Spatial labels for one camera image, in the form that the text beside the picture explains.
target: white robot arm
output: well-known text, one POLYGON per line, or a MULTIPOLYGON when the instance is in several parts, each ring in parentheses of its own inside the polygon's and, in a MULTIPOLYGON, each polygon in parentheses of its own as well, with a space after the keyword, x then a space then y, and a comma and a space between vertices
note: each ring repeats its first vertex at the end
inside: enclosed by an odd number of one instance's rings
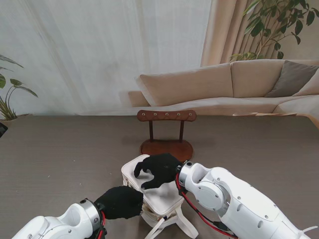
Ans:
POLYGON ((304 232, 317 228, 297 229, 274 202, 224 168, 187 162, 178 183, 241 239, 310 239, 304 232))
POLYGON ((103 224, 103 216, 89 200, 72 204, 60 217, 38 216, 12 239, 84 239, 103 224))

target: gray pillow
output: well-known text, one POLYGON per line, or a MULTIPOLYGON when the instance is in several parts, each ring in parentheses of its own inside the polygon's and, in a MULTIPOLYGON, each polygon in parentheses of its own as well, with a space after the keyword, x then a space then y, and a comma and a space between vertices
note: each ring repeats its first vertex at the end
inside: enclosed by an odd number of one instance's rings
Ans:
POLYGON ((285 61, 280 77, 265 97, 285 97, 297 93, 316 73, 319 66, 285 61))

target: black glove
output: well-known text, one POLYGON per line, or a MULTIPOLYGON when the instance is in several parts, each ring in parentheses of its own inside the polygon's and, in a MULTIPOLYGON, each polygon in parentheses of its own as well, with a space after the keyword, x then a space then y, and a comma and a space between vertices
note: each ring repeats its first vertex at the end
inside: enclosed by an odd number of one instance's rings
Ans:
POLYGON ((169 183, 175 180, 176 168, 179 165, 182 165, 182 163, 170 153, 153 155, 136 165, 134 176, 137 178, 141 170, 146 172, 149 169, 152 175, 154 175, 154 179, 143 183, 141 188, 159 188, 163 183, 169 183))
POLYGON ((109 189, 95 205, 104 212, 106 219, 132 218, 141 214, 143 193, 127 186, 109 189))

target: gray table surface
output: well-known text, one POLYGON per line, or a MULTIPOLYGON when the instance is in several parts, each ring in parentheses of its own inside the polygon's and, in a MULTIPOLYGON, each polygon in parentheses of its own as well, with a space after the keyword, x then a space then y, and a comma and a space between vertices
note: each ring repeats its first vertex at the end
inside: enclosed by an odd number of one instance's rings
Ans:
MULTIPOLYGON (((154 122, 155 137, 178 133, 178 122, 154 122)), ((147 122, 136 117, 17 120, 0 138, 1 238, 11 238, 35 216, 60 216, 72 203, 121 185, 122 165, 139 155, 148 136, 147 122)), ((270 197, 300 229, 319 224, 319 131, 308 118, 202 116, 185 123, 184 138, 193 145, 192 161, 227 168, 270 197)), ((182 210, 197 238, 226 238, 186 203, 182 210)), ((151 230, 141 217, 107 221, 106 228, 108 239, 143 239, 151 230)), ((308 235, 319 238, 319 230, 308 235)), ((188 237, 172 225, 157 238, 188 237)))

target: hole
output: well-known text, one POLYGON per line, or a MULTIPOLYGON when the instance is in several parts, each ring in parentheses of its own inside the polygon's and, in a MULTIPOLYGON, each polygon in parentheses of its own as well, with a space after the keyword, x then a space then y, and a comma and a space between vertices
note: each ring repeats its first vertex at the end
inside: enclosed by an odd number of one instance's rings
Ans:
POLYGON ((243 206, 242 204, 239 204, 239 205, 238 205, 238 207, 237 207, 237 211, 238 211, 238 212, 240 211, 240 209, 241 209, 242 206, 243 206))
POLYGON ((258 228, 261 228, 263 224, 264 224, 263 221, 260 221, 260 222, 258 223, 258 228))

